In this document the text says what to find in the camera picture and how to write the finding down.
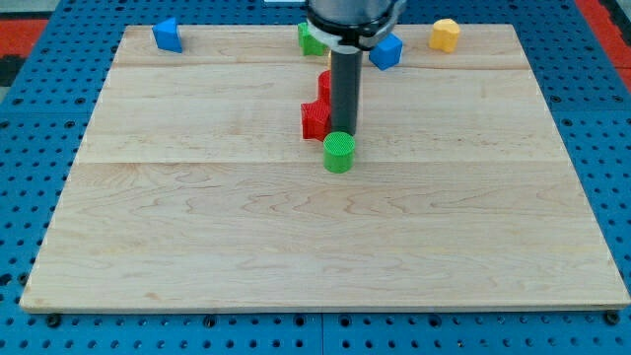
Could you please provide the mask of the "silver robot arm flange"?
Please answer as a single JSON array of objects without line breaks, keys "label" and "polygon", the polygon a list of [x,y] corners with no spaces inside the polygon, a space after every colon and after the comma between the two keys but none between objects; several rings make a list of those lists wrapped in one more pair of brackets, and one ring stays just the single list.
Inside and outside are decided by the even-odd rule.
[{"label": "silver robot arm flange", "polygon": [[370,51],[406,10],[406,0],[307,0],[310,34],[342,54]]}]

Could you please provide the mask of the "green block behind arm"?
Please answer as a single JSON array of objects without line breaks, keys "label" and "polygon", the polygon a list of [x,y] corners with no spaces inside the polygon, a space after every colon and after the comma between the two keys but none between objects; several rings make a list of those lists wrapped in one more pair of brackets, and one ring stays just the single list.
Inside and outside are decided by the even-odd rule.
[{"label": "green block behind arm", "polygon": [[303,56],[326,55],[328,47],[311,35],[309,25],[306,22],[297,24],[298,44]]}]

